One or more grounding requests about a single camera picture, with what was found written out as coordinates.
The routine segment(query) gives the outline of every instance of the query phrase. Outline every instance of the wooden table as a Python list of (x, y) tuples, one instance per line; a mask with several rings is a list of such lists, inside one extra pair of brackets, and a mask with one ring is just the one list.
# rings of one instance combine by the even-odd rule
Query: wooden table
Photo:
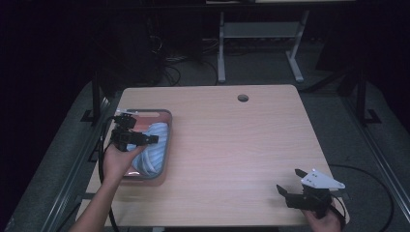
[[(249, 100), (238, 101), (239, 95)], [(165, 182), (120, 186), (112, 209), (121, 226), (305, 224), (276, 184), (301, 192), (295, 168), (332, 175), (291, 85), (127, 89), (118, 107), (173, 115)], [(87, 192), (100, 186), (97, 169)]]

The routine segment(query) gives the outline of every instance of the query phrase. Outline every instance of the cable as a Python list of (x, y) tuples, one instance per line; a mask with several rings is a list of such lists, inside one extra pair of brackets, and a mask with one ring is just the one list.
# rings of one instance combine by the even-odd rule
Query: cable
[(189, 57), (188, 56), (178, 56), (178, 57), (167, 57), (165, 58), (165, 61), (167, 62), (180, 62), (187, 60)]
[(161, 40), (161, 38), (158, 37), (158, 36), (150, 36), (150, 38), (151, 38), (151, 39), (156, 39), (156, 40), (160, 41), (160, 45), (159, 45), (159, 47), (156, 49), (156, 51), (160, 51), (161, 48), (162, 48), (162, 40)]
[(223, 55), (225, 56), (244, 56), (251, 53), (249, 45), (244, 45), (243, 40), (226, 40), (224, 46)]
[(163, 71), (165, 77), (167, 78), (167, 80), (169, 82), (169, 85), (170, 86), (179, 85), (179, 81), (181, 80), (181, 72), (178, 69), (176, 69), (174, 67), (171, 67), (171, 66), (164, 66), (164, 67), (168, 68), (168, 69), (171, 69), (171, 70), (174, 70), (178, 74), (178, 79), (174, 80), (174, 78), (172, 77), (172, 75), (168, 71), (166, 71), (166, 70)]
[(216, 79), (214, 85), (218, 85), (218, 81), (219, 81), (219, 80), (218, 80), (218, 71), (217, 71), (217, 69), (215, 68), (215, 66), (214, 66), (213, 64), (209, 63), (208, 61), (202, 61), (202, 63), (211, 66), (211, 68), (214, 70), (215, 76), (217, 77), (217, 79)]
[(340, 221), (340, 231), (342, 231), (344, 229), (344, 226), (346, 226), (346, 216), (343, 216), (338, 209), (333, 206), (330, 205), (329, 209), (338, 217), (338, 220)]
[(353, 169), (353, 170), (356, 170), (356, 171), (363, 172), (363, 173), (367, 174), (368, 176), (370, 176), (371, 178), (373, 178), (378, 184), (380, 184), (380, 186), (383, 187), (383, 189), (385, 190), (385, 192), (386, 192), (386, 193), (388, 194), (388, 196), (389, 196), (389, 201), (390, 201), (390, 215), (389, 215), (388, 220), (386, 221), (386, 223), (385, 223), (384, 226), (382, 227), (382, 229), (380, 229), (379, 231), (380, 231), (380, 232), (386, 231), (387, 228), (389, 227), (389, 225), (392, 223), (393, 216), (394, 216), (394, 214), (395, 214), (395, 202), (394, 202), (394, 200), (393, 200), (392, 194), (390, 193), (390, 191), (389, 191), (389, 189), (386, 187), (386, 185), (383, 184), (383, 183), (382, 183), (377, 177), (375, 177), (373, 174), (371, 174), (371, 173), (369, 173), (369, 172), (367, 172), (367, 171), (365, 171), (365, 170), (363, 170), (363, 169), (360, 169), (360, 168), (358, 168), (358, 167), (349, 166), (349, 165), (342, 165), (342, 164), (331, 164), (331, 163), (329, 164), (329, 166), (349, 168), (349, 169)]
[(218, 45), (220, 44), (218, 39), (202, 39), (202, 42), (211, 43), (210, 45), (202, 48), (202, 54), (207, 54), (216, 50), (218, 48)]
[(341, 201), (333, 194), (331, 196), (338, 201), (338, 203), (341, 205), (341, 208), (343, 209), (343, 217), (346, 218), (346, 208), (344, 208), (344, 205), (341, 203)]

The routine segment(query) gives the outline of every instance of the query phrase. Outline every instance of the towel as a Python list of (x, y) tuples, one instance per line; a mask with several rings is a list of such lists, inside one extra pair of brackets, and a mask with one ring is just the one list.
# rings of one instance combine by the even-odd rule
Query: towel
[[(157, 135), (159, 137), (158, 143), (149, 144), (144, 151), (136, 156), (132, 161), (132, 167), (137, 172), (145, 176), (154, 176), (161, 171), (163, 155), (165, 154), (166, 141), (168, 139), (168, 124), (155, 123), (152, 124), (146, 135)], [(136, 148), (134, 144), (128, 144), (127, 150), (131, 151)]]

